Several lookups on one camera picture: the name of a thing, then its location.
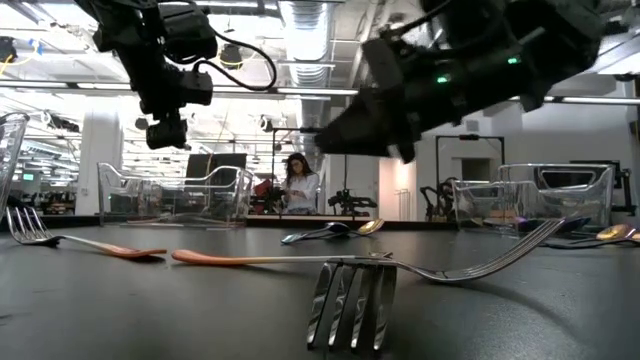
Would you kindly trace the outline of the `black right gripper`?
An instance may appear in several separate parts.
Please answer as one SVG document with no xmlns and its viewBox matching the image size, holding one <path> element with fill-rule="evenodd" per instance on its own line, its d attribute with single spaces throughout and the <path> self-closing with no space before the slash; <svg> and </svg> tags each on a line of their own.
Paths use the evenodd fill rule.
<svg viewBox="0 0 640 360">
<path fill-rule="evenodd" d="M 325 154 L 399 154 L 415 157 L 413 140 L 445 123 L 513 96 L 536 98 L 538 70 L 520 47 L 479 53 L 404 50 L 397 99 L 361 89 L 351 104 L 314 136 Z"/>
</svg>

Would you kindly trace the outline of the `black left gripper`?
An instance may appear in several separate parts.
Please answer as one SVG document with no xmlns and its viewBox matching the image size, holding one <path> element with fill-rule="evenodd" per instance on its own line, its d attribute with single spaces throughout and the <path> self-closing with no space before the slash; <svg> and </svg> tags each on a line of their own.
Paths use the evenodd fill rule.
<svg viewBox="0 0 640 360">
<path fill-rule="evenodd" d="M 188 72 L 169 63 L 163 47 L 117 47 L 115 53 L 139 96 L 141 111 L 155 120 L 177 120 L 169 124 L 169 144 L 184 149 L 188 124 L 180 119 L 180 109 L 186 105 Z M 168 146 L 166 122 L 148 126 L 146 144 L 150 149 Z"/>
</svg>

